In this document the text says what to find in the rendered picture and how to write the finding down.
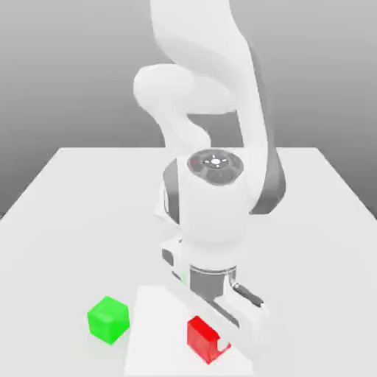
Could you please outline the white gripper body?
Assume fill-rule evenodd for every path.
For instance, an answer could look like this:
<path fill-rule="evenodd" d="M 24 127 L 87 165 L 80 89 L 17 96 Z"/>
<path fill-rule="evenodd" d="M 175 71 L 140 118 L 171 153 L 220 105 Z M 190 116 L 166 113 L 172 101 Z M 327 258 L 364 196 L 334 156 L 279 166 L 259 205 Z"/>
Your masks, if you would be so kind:
<path fill-rule="evenodd" d="M 225 277 L 223 295 L 205 298 L 192 291 L 175 272 L 169 280 L 169 290 L 243 356 L 257 357 L 258 349 L 267 341 L 264 327 L 269 315 L 259 297 L 237 283 L 232 285 Z"/>

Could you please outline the small red cube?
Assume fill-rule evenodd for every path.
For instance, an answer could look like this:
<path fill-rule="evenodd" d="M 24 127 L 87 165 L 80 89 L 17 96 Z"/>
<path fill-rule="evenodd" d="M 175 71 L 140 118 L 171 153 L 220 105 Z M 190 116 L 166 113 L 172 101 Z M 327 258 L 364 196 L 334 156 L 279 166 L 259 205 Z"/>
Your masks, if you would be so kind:
<path fill-rule="evenodd" d="M 192 317 L 187 322 L 187 345 L 206 363 L 211 364 L 224 352 L 231 348 L 231 344 L 199 316 Z"/>

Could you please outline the small green cube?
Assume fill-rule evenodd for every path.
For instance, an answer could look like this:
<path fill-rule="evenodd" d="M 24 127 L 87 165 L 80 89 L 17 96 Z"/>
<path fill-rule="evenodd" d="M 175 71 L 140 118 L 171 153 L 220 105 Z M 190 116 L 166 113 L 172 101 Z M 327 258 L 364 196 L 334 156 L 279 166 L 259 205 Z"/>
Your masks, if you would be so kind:
<path fill-rule="evenodd" d="M 128 306 L 105 296 L 87 313 L 92 335 L 112 345 L 130 327 Z"/>

